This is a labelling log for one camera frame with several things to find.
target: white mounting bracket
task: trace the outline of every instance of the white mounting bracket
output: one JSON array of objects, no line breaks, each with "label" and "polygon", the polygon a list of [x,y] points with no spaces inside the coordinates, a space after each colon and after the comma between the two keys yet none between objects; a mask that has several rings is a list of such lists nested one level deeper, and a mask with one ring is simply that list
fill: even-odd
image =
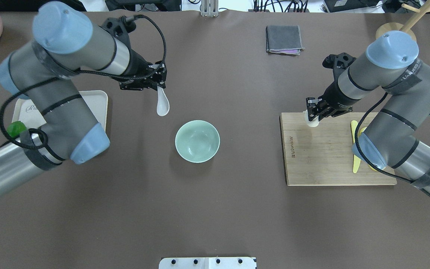
[{"label": "white mounting bracket", "polygon": [[163,258],[159,269],[256,269],[256,257]]},{"label": "white mounting bracket", "polygon": [[218,17],[218,0],[201,0],[200,14],[202,17]]}]

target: white plate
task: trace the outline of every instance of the white plate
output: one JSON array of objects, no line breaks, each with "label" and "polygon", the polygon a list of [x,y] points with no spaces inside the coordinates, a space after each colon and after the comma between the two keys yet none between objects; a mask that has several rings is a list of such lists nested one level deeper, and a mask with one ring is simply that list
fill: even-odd
[{"label": "white plate", "polygon": [[[87,90],[79,92],[91,109],[92,114],[96,117],[97,121],[102,124],[104,131],[106,130],[107,121],[107,106],[109,104],[109,98],[107,94],[102,90]],[[16,107],[14,108],[14,114],[12,115],[12,122],[22,121],[27,128],[38,128],[46,123],[41,113],[29,100],[18,99],[16,101]]]}]

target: white spoon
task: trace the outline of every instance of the white spoon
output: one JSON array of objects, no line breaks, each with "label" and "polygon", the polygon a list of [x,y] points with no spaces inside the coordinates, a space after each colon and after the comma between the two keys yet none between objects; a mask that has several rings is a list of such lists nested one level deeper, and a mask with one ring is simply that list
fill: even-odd
[{"label": "white spoon", "polygon": [[161,117],[167,115],[170,110],[169,99],[165,95],[162,87],[157,86],[157,114]]}]

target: brown tabletop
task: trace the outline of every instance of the brown tabletop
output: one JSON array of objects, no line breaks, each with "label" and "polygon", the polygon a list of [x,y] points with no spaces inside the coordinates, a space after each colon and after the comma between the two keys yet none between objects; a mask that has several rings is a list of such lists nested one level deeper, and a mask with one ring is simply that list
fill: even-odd
[{"label": "brown tabletop", "polygon": [[[101,24],[123,13],[88,16]],[[281,112],[303,111],[305,97],[332,82],[321,66],[327,55],[359,56],[377,27],[408,16],[148,15],[167,39],[170,113],[157,116],[153,90],[124,92],[109,78],[75,78],[79,90],[109,95],[110,148],[86,164],[66,161],[0,198],[0,268],[156,269],[161,257],[211,256],[257,257],[263,269],[430,268],[429,197],[404,182],[287,187],[278,121]],[[2,13],[0,63],[31,39],[33,16]],[[306,50],[267,54],[269,24],[299,25]],[[430,65],[430,14],[413,31]],[[145,59],[161,59],[160,37],[148,22],[138,21],[131,41]],[[383,93],[376,90],[355,111]],[[9,95],[0,86],[0,105]],[[221,137],[217,155],[202,164],[186,162],[174,146],[178,128],[195,119],[212,123]],[[430,145],[430,119],[416,133]]]}]

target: mint ceramic bowl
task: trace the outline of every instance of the mint ceramic bowl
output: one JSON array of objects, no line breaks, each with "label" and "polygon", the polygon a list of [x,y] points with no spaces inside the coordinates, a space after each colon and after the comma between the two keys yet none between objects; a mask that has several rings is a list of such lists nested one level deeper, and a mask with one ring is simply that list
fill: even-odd
[{"label": "mint ceramic bowl", "polygon": [[210,160],[220,147],[220,135],[206,121],[189,121],[175,135],[175,148],[182,158],[193,163]]}]

